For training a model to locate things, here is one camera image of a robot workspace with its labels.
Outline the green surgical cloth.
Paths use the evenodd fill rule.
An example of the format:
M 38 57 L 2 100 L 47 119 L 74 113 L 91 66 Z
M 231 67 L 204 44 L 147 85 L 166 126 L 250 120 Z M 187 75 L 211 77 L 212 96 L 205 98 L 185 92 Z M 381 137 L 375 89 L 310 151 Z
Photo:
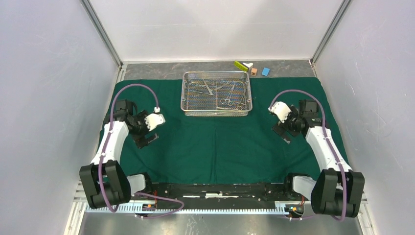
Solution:
M 288 173 L 317 179 L 320 168 L 310 145 L 301 136 L 286 143 L 272 127 L 268 112 L 273 98 L 297 105 L 310 95 L 321 104 L 333 140 L 347 157 L 339 127 L 326 94 L 315 77 L 253 78 L 253 109 L 244 117 L 189 117 L 180 107 L 181 80 L 130 80 L 116 84 L 113 96 L 151 111 L 158 98 L 165 124 L 159 136 L 138 148 L 131 136 L 124 142 L 120 165 L 126 175 L 146 172 L 156 183 L 236 184 L 280 183 Z

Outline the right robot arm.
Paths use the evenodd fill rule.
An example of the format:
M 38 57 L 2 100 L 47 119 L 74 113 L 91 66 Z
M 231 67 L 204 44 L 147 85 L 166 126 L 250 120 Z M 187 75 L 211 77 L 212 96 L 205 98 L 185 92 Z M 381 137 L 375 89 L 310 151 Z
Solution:
M 277 101 L 268 110 L 279 119 L 273 131 L 286 143 L 290 143 L 292 137 L 302 135 L 321 171 L 317 180 L 306 174 L 288 174 L 282 187 L 283 195 L 289 200 L 304 196 L 310 200 L 315 214 L 338 219 L 355 218 L 360 209 L 365 178 L 342 157 L 319 103 L 303 99 L 296 107 Z

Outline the blue small block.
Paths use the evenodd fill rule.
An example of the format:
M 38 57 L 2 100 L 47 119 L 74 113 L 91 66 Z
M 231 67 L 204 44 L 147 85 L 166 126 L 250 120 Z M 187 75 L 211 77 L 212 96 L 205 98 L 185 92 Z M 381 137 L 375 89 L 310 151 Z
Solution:
M 264 68 L 264 69 L 262 70 L 261 75 L 266 77 L 266 76 L 268 76 L 268 75 L 269 75 L 269 73 L 270 73 L 270 69 L 269 69 L 269 68 Z

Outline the metal mesh instrument tray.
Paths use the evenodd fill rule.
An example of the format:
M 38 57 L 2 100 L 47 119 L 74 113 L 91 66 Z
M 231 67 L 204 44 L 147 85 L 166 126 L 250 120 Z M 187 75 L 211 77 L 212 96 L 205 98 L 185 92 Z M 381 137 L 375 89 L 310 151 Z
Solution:
M 207 82 L 213 95 L 210 95 L 204 85 L 203 79 Z M 215 91 L 214 89 L 223 84 L 230 83 L 224 88 Z M 226 98 L 233 84 L 233 104 L 221 104 L 220 100 Z M 235 102 L 241 99 L 246 89 L 247 110 L 237 111 Z M 252 94 L 250 77 L 244 71 L 188 71 L 183 74 L 181 110 L 186 116 L 194 117 L 243 117 L 252 109 Z

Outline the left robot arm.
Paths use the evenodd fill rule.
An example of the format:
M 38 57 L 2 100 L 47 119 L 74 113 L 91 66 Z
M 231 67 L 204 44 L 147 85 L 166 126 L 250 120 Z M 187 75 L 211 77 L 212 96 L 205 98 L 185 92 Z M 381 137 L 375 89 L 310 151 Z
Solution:
M 104 134 L 97 153 L 89 165 L 82 166 L 79 176 L 89 206 L 92 209 L 110 208 L 128 203 L 134 193 L 149 199 L 154 193 L 147 173 L 128 176 L 120 166 L 121 152 L 128 136 L 137 148 L 148 146 L 159 136 L 150 133 L 165 123 L 160 108 L 153 112 L 138 111 L 136 103 L 124 99 L 116 101 L 114 109 L 104 119 Z

